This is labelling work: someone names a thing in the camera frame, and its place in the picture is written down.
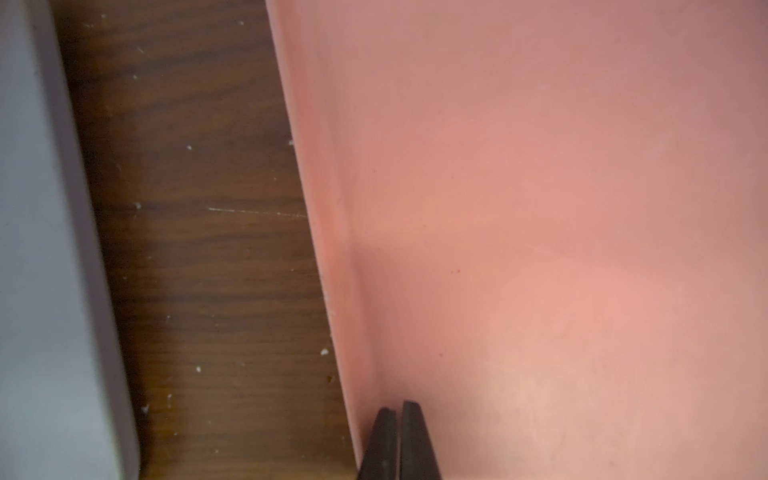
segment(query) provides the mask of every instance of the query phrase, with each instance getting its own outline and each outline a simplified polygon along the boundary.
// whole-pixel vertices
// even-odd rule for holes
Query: pink baseboard
[[[763,2],[268,5],[358,459],[768,478]]]

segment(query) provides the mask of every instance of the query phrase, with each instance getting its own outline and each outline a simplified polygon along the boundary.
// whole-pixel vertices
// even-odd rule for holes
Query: floor scratch
[[[208,210],[212,212],[228,212],[230,214],[255,214],[255,215],[274,215],[276,217],[306,218],[306,215],[304,214],[285,214],[283,212],[259,212],[256,210],[232,210],[230,208],[213,208],[213,207],[208,207]]]

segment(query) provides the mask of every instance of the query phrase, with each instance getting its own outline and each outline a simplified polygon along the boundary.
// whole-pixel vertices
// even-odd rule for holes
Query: wood grain
[[[263,3],[53,9],[142,477],[352,478]]]

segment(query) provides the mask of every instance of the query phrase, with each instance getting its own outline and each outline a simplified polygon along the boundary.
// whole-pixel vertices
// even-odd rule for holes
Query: black object
[[[396,462],[397,418],[394,410],[383,408],[373,424],[357,480],[395,480]],[[400,480],[442,480],[424,413],[416,402],[402,404]]]

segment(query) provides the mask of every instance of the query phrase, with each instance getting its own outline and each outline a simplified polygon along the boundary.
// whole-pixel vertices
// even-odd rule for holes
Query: dark brown wood
[[[143,478],[353,478],[263,3],[53,9]]]

